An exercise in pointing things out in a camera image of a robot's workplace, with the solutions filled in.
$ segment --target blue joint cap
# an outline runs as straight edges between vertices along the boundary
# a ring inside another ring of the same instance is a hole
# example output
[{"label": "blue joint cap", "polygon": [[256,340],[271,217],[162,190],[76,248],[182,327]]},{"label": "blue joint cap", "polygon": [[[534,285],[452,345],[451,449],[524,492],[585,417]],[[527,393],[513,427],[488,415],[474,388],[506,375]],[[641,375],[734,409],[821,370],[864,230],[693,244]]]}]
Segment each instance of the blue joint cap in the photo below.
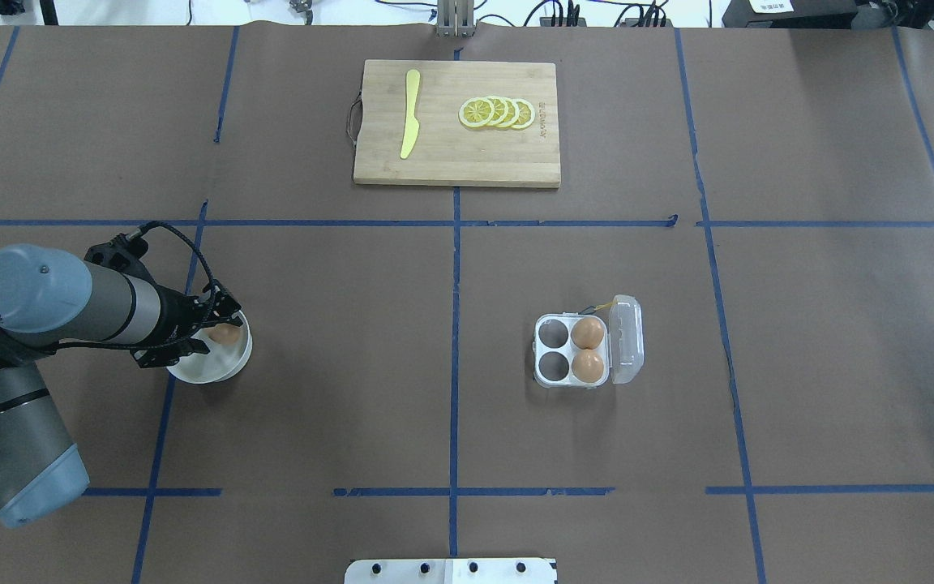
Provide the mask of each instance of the blue joint cap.
[{"label": "blue joint cap", "polygon": [[78,499],[86,488],[88,472],[78,445],[71,444],[0,509],[0,522],[11,529],[27,525]]},{"label": "blue joint cap", "polygon": [[92,274],[77,256],[27,243],[0,249],[0,326],[44,333],[74,320],[92,296]]}]

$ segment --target egg carton lid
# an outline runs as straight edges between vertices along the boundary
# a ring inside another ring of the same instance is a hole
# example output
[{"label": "egg carton lid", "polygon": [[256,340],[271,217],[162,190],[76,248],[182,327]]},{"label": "egg carton lid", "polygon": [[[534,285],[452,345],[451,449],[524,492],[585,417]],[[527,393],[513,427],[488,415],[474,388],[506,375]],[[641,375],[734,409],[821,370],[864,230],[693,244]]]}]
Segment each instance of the egg carton lid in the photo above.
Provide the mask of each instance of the egg carton lid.
[{"label": "egg carton lid", "polygon": [[644,318],[636,298],[616,294],[608,310],[612,384],[627,384],[644,366]]}]

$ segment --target white mount plate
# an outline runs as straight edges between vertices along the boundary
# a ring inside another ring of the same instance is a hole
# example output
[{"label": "white mount plate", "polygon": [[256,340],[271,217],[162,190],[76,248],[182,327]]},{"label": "white mount plate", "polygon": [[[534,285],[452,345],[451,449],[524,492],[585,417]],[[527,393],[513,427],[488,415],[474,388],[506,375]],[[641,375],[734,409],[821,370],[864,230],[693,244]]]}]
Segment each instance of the white mount plate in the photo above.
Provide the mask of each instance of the white mount plate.
[{"label": "white mount plate", "polygon": [[359,560],[352,562],[345,571],[345,584],[423,583],[556,584],[557,561],[546,558]]}]

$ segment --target cutting board handle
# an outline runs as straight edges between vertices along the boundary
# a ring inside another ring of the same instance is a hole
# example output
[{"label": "cutting board handle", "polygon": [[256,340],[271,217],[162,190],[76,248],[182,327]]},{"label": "cutting board handle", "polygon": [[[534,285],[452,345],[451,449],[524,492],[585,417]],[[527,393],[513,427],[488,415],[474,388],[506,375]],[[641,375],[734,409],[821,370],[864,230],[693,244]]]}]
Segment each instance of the cutting board handle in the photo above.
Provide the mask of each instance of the cutting board handle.
[{"label": "cutting board handle", "polygon": [[[359,106],[359,127],[355,129],[355,135],[353,135],[352,122],[353,116],[355,116],[356,106]],[[352,105],[348,108],[348,122],[345,123],[345,134],[348,134],[348,140],[352,140],[352,148],[356,148],[359,145],[360,130],[362,130],[362,89],[359,89],[359,95],[355,97],[355,101],[353,101]]]}]

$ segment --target white bowl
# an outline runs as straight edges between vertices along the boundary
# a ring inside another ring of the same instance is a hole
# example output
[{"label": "white bowl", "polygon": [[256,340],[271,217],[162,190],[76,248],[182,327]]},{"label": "white bowl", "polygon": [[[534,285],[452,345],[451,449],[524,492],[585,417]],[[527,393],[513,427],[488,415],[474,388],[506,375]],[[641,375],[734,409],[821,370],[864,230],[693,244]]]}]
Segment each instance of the white bowl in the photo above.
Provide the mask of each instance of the white bowl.
[{"label": "white bowl", "polygon": [[217,381],[228,380],[247,365],[251,358],[251,349],[255,342],[251,339],[251,325],[244,316],[244,311],[237,313],[244,321],[241,326],[240,341],[231,345],[216,343],[208,336],[208,329],[197,330],[194,339],[200,339],[208,344],[210,354],[190,354],[178,360],[178,363],[168,368],[168,371],[179,381],[187,384],[214,384]]}]

